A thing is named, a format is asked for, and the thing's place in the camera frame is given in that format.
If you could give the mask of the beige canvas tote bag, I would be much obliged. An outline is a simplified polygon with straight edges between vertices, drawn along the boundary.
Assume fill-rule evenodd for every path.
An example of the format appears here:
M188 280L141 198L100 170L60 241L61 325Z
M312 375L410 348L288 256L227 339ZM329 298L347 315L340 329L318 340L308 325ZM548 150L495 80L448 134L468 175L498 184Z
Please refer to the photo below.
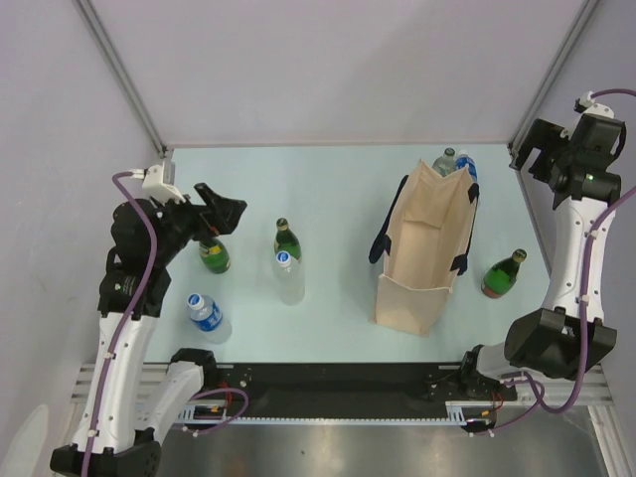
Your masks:
M421 161L401 179L369 252L383 264L373 323L429 333L467 270L479 195L465 168L443 177Z

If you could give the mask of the blue label water bottle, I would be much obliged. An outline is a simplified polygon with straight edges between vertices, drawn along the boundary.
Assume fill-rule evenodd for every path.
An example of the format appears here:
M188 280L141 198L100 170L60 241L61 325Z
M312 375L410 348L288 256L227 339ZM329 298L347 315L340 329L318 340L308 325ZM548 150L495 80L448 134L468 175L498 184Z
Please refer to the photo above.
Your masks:
M474 183L478 183L477 168L474 160L466 150L460 150L455 157L456 169L467 169Z

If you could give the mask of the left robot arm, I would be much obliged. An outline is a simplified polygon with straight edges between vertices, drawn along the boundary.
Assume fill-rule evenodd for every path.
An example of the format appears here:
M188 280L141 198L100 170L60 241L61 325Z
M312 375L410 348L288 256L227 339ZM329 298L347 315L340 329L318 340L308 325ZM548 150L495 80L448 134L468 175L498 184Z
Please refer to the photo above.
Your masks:
M63 476L153 476L162 444L187 402L212 395L220 372L212 352L182 348L144 402L144 358L171 278L167 267L190 242L232 234L247 203L205 183L202 204L188 198L128 196L113 212L113 248L99 286L98 351L79 427L55 449L50 468Z

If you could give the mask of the clear glass bottle green cap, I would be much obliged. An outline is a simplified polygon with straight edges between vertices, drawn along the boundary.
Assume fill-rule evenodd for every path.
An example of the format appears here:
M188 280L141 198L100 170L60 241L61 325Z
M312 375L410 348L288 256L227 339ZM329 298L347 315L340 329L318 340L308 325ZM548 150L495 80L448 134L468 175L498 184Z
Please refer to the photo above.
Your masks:
M443 153L434 160L432 169L442 177L446 177L455 172L455 150L451 147L445 148Z

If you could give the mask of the clear plastic bottle blue cap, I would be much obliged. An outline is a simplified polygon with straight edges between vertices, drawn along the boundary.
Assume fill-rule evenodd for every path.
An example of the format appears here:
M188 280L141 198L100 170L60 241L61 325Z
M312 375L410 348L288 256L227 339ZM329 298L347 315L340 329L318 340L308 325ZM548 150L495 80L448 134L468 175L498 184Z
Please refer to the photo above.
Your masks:
M274 283L283 303L293 306L303 300L305 294L303 268L288 251L280 250L276 253L273 275Z

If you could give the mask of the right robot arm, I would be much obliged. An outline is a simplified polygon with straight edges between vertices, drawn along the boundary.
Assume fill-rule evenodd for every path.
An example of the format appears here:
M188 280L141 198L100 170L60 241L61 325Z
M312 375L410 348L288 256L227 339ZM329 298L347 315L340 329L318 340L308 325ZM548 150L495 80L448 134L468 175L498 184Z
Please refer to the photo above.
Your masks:
M554 194L556 256L541 307L517 320L504 342L468 352L458 386L469 398L482 398L507 378L534 371L573 383L570 407L585 373L613 350L616 330L605 326L601 275L607 235L624 200L621 179L609 172L626 141L626 125L612 109L594 104L565 128L537 119L511 166L529 172Z

